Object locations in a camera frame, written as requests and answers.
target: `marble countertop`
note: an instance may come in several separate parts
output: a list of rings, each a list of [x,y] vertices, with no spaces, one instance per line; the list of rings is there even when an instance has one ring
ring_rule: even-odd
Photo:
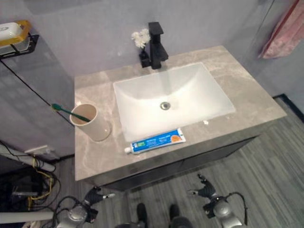
[[[209,120],[208,125],[198,122],[185,127],[182,131],[187,139],[185,143],[155,149],[139,155],[125,154],[125,141],[119,120],[113,82],[157,72],[151,67],[142,68],[140,64],[120,69],[106,70],[75,78],[75,103],[91,103],[99,108],[104,118],[112,125],[112,133],[102,142],[94,142],[81,130],[75,132],[75,169],[76,180],[86,179],[98,174],[109,174],[120,168],[172,154],[174,151],[191,145],[212,140],[223,135],[238,132],[253,126],[264,124],[284,117],[285,112],[256,82],[256,80],[223,47],[211,47],[169,57],[162,62],[160,70],[180,67],[186,64],[202,62],[233,103],[236,112]],[[137,168],[125,175],[120,171],[117,179],[129,174],[144,171]]]

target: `electrical outlet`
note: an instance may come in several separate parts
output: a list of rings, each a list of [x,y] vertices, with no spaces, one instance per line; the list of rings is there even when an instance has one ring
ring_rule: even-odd
[[[47,160],[60,159],[60,157],[55,153],[55,150],[49,147],[48,145],[35,147],[27,151],[24,151],[24,153],[35,155]]]

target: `towel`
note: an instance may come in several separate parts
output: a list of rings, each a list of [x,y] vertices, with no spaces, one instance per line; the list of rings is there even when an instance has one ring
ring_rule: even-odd
[[[288,56],[304,38],[304,0],[296,0],[276,25],[259,57]]]

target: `wall shelf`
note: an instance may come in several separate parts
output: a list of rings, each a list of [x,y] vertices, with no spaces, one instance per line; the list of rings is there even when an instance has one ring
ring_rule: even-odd
[[[4,55],[0,55],[0,59],[2,60],[2,59],[6,59],[6,58],[22,56],[22,55],[27,55],[27,54],[32,53],[36,48],[36,44],[37,44],[39,35],[31,35],[29,33],[28,36],[29,36],[28,49],[26,49],[24,51],[18,51],[14,45],[11,45],[15,49],[15,52],[10,52],[10,53],[4,54]]]

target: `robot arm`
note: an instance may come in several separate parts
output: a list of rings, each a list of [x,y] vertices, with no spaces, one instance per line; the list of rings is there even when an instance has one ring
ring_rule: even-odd
[[[190,195],[198,195],[201,197],[208,198],[210,203],[207,203],[203,206],[204,211],[208,218],[216,217],[223,228],[233,228],[241,226],[241,221],[237,218],[237,216],[233,213],[231,206],[229,205],[227,198],[231,195],[238,194],[242,197],[245,208],[245,225],[247,225],[247,208],[245,205],[244,197],[238,193],[233,192],[228,196],[219,196],[213,185],[203,176],[198,174],[198,177],[201,179],[201,183],[205,186],[200,190],[189,190]]]
[[[75,205],[62,220],[57,228],[80,228],[85,222],[93,223],[98,211],[91,206],[107,198],[112,198],[115,194],[101,195],[99,187],[93,187],[86,195],[82,203]]]

